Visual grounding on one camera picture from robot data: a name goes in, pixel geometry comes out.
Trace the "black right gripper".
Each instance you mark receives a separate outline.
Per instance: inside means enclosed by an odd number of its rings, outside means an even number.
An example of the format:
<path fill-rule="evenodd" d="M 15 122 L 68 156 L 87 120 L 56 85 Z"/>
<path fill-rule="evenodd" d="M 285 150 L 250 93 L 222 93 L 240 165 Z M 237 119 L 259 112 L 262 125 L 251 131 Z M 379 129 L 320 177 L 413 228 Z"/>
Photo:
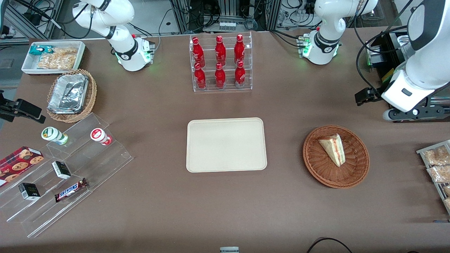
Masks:
<path fill-rule="evenodd" d="M 0 118 L 7 122 L 13 122 L 15 117 L 24 117 L 40 124 L 44 124 L 46 117 L 41 114 L 41 108 L 27 102 L 24 99 L 17 99 L 15 102 L 15 112 L 8 104 L 10 100 L 3 96 L 4 91 L 0 91 Z"/>

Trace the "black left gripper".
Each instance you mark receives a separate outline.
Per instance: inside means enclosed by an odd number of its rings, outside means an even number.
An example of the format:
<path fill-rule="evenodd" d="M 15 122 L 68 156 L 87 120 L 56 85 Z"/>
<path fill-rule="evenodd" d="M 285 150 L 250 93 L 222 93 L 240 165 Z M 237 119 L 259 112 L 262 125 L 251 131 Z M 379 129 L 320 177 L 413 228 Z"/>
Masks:
<path fill-rule="evenodd" d="M 368 102 L 378 102 L 383 100 L 381 93 L 375 88 L 365 88 L 365 91 L 355 93 L 355 101 L 357 106 L 362 106 Z"/>

